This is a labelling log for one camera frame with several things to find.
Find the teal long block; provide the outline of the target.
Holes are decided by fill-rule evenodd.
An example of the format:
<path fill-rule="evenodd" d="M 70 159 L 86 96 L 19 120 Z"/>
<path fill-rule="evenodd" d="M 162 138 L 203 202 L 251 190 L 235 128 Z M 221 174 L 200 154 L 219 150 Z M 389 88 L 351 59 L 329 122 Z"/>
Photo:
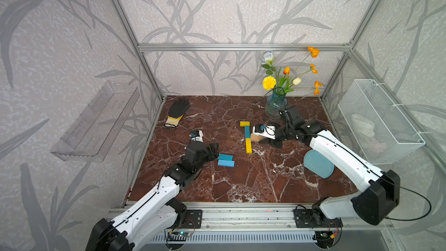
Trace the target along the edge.
<path fill-rule="evenodd" d="M 232 155 L 226 155 L 226 154 L 219 154 L 218 160 L 226 160 L 226 161 L 233 161 Z"/>

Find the light blue long block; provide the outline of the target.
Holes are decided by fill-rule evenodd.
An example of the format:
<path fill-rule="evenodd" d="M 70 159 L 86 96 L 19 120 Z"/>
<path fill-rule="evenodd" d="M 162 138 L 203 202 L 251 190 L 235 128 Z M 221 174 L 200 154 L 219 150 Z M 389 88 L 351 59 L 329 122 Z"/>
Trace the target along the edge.
<path fill-rule="evenodd" d="M 218 165 L 223 167 L 235 167 L 233 160 L 218 160 Z"/>

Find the natural wood block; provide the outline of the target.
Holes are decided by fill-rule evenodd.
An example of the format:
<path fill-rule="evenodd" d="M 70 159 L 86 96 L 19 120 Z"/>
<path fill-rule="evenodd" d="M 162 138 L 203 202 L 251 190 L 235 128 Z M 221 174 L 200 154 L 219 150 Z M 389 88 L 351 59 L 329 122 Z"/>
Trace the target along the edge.
<path fill-rule="evenodd" d="M 252 142 L 257 142 L 259 144 L 267 144 L 269 140 L 269 138 L 262 135 L 257 135 L 255 133 L 251 133 L 250 139 Z"/>

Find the long yellow block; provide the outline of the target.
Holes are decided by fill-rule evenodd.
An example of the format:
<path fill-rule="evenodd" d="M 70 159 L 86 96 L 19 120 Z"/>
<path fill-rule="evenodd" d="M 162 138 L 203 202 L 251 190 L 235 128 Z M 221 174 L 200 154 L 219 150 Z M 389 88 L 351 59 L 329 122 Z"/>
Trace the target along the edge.
<path fill-rule="evenodd" d="M 252 154 L 252 141 L 250 138 L 245 139 L 246 153 Z"/>

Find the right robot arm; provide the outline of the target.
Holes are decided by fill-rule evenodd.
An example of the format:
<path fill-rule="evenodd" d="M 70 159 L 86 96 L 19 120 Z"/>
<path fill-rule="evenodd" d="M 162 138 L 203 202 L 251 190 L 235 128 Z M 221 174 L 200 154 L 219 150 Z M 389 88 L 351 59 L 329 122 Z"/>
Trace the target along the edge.
<path fill-rule="evenodd" d="M 305 120 L 295 106 L 279 111 L 282 124 L 265 125 L 266 143 L 280 148 L 284 141 L 296 139 L 323 155 L 356 186 L 358 192 L 321 199 L 312 206 L 319 218 L 358 217 L 378 225 L 399 204 L 400 177 L 370 164 L 342 144 L 316 119 Z"/>

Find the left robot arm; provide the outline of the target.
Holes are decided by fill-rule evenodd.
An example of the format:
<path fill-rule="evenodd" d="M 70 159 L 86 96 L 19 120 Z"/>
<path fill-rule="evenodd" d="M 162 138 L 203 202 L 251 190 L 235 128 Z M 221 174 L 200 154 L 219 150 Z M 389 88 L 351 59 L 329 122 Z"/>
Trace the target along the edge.
<path fill-rule="evenodd" d="M 191 141 L 181 160 L 170 166 L 144 197 L 111 221 L 103 218 L 94 225 L 86 250 L 138 251 L 158 233 L 179 226 L 187 207 L 175 197 L 218 156 L 218 144 Z"/>

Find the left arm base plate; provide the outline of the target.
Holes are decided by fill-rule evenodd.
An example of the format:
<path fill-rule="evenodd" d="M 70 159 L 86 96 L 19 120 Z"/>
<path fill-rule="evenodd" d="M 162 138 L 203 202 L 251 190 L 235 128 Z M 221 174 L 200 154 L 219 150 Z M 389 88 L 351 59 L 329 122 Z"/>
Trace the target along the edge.
<path fill-rule="evenodd" d="M 169 229 L 197 229 L 201 228 L 203 220 L 203 210 L 189 210 L 180 213 L 175 223 Z"/>

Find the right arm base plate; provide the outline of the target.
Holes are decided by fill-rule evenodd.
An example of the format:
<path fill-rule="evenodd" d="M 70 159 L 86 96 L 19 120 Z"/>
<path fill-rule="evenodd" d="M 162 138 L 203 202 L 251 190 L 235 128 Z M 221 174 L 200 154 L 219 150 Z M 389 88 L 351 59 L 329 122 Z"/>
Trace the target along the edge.
<path fill-rule="evenodd" d="M 340 218 L 331 220 L 312 209 L 306 209 L 301 206 L 296 206 L 293 210 L 293 216 L 297 228 L 335 230 L 343 228 L 343 223 Z"/>

